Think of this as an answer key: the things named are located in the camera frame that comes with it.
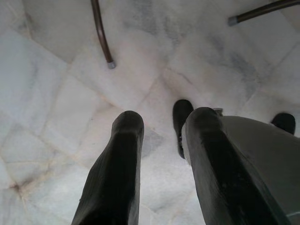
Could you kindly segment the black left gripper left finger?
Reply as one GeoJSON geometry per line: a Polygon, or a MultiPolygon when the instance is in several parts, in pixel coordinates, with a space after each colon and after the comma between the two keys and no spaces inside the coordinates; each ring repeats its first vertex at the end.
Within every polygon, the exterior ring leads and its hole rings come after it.
{"type": "Polygon", "coordinates": [[[125,111],[115,119],[109,142],[90,169],[72,224],[138,224],[143,137],[138,113],[125,111]]]}

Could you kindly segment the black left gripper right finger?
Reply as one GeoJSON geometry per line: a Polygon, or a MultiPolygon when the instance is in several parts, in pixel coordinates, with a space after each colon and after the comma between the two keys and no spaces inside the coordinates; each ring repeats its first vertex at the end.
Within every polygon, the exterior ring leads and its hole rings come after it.
{"type": "Polygon", "coordinates": [[[290,223],[259,173],[228,139],[213,109],[192,111],[182,135],[206,224],[290,223]]]}

